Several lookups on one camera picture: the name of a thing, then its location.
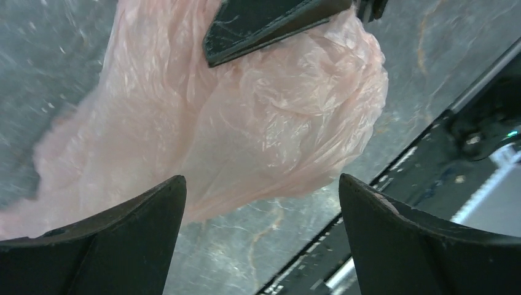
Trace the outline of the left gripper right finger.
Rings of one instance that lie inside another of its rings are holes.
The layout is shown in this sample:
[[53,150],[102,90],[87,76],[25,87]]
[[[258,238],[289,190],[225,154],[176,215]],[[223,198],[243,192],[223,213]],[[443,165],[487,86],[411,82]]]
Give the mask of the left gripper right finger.
[[520,239],[412,208],[354,176],[339,199],[363,294],[519,294]]

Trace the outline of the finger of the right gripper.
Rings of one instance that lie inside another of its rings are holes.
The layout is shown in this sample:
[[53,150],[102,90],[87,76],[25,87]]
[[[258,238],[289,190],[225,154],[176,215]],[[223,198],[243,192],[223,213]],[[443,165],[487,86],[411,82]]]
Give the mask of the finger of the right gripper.
[[343,0],[222,1],[203,38],[210,68],[309,30],[352,6]]

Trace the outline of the translucent pink plastic trash bag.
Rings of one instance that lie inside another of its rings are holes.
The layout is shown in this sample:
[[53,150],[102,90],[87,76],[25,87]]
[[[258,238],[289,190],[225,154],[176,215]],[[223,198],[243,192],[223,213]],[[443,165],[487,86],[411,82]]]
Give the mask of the translucent pink plastic trash bag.
[[37,237],[174,175],[183,220],[327,186],[372,136],[385,57],[355,10],[209,68],[217,1],[119,1],[98,86],[36,145],[36,194],[1,210],[1,238]]

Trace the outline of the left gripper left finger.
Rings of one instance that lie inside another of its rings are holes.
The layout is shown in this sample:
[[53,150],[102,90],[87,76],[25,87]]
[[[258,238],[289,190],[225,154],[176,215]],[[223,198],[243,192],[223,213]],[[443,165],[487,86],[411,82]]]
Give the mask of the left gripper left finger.
[[40,237],[1,242],[1,293],[162,294],[186,194],[174,176]]

